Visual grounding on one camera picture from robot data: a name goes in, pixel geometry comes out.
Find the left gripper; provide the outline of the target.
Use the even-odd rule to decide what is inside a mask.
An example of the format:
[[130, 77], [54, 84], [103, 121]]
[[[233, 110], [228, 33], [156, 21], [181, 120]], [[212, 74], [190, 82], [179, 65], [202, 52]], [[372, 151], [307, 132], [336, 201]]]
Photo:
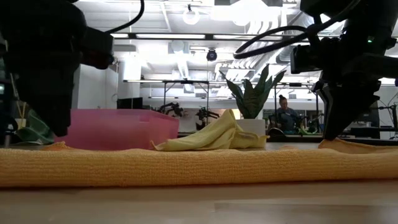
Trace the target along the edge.
[[[7, 67], [49, 67], [86, 63], [87, 23], [79, 0], [0, 0], [0, 35]], [[16, 87], [58, 137], [71, 124], [75, 67], [19, 72]]]

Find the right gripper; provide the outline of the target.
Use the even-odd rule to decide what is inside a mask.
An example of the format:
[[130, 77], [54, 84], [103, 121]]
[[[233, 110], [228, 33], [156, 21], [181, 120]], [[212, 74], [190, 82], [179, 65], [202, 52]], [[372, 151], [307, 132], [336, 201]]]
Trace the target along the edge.
[[[313, 92], [324, 103], [323, 138], [334, 140], [358, 116], [379, 100], [380, 78], [398, 79], [398, 58], [385, 56], [395, 46], [392, 31], [398, 12], [350, 12], [338, 45], [328, 53], [321, 79]], [[359, 79], [367, 82], [347, 82]]]

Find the pink plastic bin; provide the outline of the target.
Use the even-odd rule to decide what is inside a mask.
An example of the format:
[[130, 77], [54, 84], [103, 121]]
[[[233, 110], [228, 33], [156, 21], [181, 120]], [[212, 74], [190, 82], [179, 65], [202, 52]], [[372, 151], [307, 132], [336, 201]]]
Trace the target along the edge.
[[55, 142], [94, 151], [152, 149], [178, 136], [179, 120], [152, 110], [77, 109], [68, 134]]

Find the yellow microfiber towel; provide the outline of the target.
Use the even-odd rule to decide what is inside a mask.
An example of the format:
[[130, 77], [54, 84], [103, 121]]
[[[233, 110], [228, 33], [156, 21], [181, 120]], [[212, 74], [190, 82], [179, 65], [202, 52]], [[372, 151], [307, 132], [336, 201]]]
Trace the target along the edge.
[[214, 122], [189, 136], [152, 144], [156, 151], [209, 151], [218, 149], [263, 148], [269, 137], [244, 131], [237, 123], [233, 110], [228, 109]]

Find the orange microfiber towel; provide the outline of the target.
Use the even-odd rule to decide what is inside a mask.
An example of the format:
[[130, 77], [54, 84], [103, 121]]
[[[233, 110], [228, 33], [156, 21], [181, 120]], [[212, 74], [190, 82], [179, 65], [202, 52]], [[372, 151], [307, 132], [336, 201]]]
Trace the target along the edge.
[[3, 187], [138, 187], [398, 179], [398, 146], [323, 141], [316, 149], [87, 151], [63, 143], [0, 149]]

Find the green microfiber towel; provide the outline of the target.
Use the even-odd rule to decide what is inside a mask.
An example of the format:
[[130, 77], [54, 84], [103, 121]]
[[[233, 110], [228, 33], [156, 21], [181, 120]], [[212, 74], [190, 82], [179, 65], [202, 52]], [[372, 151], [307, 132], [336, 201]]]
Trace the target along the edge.
[[28, 113], [27, 126], [16, 131], [16, 135], [22, 142], [36, 142], [41, 145], [53, 144], [55, 138], [53, 131], [34, 110]]

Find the reed diffuser jar with sticks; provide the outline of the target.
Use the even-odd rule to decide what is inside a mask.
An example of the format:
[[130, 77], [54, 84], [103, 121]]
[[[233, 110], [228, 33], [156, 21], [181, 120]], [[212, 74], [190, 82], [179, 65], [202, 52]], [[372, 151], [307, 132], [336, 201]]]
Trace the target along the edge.
[[16, 98], [17, 111], [19, 113], [19, 118], [17, 119], [18, 129], [22, 129], [26, 126], [25, 111], [26, 111], [27, 103], [24, 101], [21, 101], [19, 94], [18, 94], [17, 87], [16, 87], [16, 81], [15, 81], [14, 75], [12, 73], [10, 74], [10, 78], [11, 78], [11, 84], [12, 84], [14, 96]]

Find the person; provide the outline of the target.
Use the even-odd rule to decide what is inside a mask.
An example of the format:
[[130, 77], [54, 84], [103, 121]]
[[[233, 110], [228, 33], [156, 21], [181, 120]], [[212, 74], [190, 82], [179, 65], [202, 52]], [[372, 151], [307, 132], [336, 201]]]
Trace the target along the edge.
[[288, 106], [287, 98], [279, 95], [279, 107], [276, 110], [277, 127], [283, 132], [295, 131], [296, 119], [298, 114], [296, 111]]

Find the snake plant in white pot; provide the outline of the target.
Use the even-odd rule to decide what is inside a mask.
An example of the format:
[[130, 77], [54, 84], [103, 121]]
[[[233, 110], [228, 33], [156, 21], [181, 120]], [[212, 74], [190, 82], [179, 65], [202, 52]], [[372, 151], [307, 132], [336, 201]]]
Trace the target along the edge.
[[269, 77], [269, 65], [266, 65], [257, 84], [253, 85], [250, 80], [244, 79], [242, 81], [244, 90], [242, 90], [240, 86], [228, 80], [226, 75], [220, 72], [243, 115], [243, 119], [236, 121], [243, 131], [259, 136], [266, 134], [266, 121], [257, 119], [257, 116], [262, 112], [270, 91], [283, 79], [285, 73], [286, 70], [281, 70], [276, 75]]

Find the LED light bar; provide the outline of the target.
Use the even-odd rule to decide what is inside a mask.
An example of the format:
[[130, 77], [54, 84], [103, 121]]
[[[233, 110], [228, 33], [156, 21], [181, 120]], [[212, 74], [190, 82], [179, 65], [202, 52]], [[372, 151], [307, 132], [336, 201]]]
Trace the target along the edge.
[[240, 34], [178, 34], [178, 33], [114, 33], [115, 39], [137, 40], [206, 40], [206, 41], [247, 41], [255, 35]]

